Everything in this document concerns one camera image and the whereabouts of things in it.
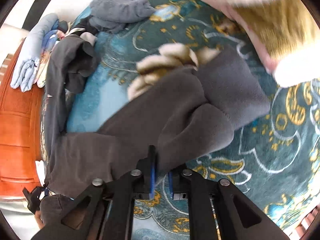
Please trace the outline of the dark grey fleece pants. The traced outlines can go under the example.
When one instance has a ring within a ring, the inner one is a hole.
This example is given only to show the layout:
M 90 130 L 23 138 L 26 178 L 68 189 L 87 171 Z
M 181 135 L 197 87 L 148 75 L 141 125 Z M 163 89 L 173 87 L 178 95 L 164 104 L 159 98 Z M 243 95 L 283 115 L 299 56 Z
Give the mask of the dark grey fleece pants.
M 68 133 L 65 92 L 97 66 L 91 44 L 69 36 L 54 48 L 46 78 L 45 182 L 54 195 L 76 198 L 95 178 L 119 179 L 158 151 L 158 175 L 228 146 L 234 132 L 268 113 L 270 103 L 232 48 L 199 69 L 180 67 L 106 120 L 96 132 Z

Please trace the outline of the pink white cloth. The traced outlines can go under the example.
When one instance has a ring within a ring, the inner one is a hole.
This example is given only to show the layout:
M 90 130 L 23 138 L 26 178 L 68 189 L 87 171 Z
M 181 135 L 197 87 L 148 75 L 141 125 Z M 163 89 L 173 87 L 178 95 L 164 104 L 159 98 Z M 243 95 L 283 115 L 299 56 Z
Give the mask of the pink white cloth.
M 46 165 L 42 160 L 41 161 L 36 160 L 35 166 L 36 166 L 36 173 L 37 173 L 39 182 L 41 185 L 44 185 L 45 178 L 46 178 Z

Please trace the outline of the blue floral bed cover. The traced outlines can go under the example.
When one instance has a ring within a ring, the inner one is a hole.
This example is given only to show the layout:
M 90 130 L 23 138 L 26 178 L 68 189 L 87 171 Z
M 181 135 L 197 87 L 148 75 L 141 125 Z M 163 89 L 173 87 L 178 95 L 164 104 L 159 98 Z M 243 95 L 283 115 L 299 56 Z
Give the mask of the blue floral bed cover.
M 287 239 L 319 190 L 319 27 L 301 0 L 93 0 L 53 49 L 36 239 Z

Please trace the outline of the orange wooden headboard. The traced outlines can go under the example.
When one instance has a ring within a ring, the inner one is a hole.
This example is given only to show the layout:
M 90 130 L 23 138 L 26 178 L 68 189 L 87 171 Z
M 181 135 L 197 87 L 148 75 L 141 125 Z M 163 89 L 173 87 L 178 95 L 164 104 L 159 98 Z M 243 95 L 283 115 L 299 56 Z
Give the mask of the orange wooden headboard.
M 1 198 L 23 197 L 40 185 L 36 162 L 41 160 L 40 121 L 43 89 L 21 92 L 10 87 L 19 45 L 1 82 Z

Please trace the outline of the light blue folded quilt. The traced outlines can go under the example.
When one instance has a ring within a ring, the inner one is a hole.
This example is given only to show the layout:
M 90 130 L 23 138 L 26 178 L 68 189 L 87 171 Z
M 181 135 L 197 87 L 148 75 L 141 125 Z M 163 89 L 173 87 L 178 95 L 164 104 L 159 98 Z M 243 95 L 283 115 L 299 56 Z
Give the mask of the light blue folded quilt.
M 57 29 L 59 18 L 51 13 L 39 20 L 24 40 L 18 56 L 10 87 L 20 87 L 21 92 L 31 90 L 41 61 L 42 42 L 53 28 Z

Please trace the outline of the pink fleece garment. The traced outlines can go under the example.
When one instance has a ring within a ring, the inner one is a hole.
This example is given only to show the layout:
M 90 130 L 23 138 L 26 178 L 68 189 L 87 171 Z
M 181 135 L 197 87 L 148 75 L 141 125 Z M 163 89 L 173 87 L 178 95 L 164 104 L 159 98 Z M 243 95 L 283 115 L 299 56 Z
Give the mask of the pink fleece garment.
M 301 0 L 201 0 L 243 27 L 281 87 L 319 78 L 319 26 Z

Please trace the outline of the floral folded blanket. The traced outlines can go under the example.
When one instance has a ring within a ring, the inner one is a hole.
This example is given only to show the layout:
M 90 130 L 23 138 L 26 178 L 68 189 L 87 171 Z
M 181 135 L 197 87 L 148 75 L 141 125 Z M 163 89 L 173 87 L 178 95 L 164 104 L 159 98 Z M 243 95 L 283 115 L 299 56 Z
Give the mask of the floral folded blanket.
M 69 32 L 70 24 L 66 21 L 60 21 L 53 29 L 49 31 L 43 38 L 41 47 L 40 65 L 34 80 L 34 84 L 39 88 L 43 88 L 46 83 L 46 75 L 51 53 L 54 47 Z

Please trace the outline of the grey fleece garment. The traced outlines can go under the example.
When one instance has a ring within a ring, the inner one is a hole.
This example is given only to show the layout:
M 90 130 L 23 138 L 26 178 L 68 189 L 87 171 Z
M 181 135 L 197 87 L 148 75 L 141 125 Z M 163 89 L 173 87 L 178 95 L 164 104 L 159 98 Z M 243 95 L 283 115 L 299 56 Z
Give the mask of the grey fleece garment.
M 98 31 L 116 34 L 127 24 L 140 22 L 156 10 L 149 0 L 93 0 L 89 24 Z

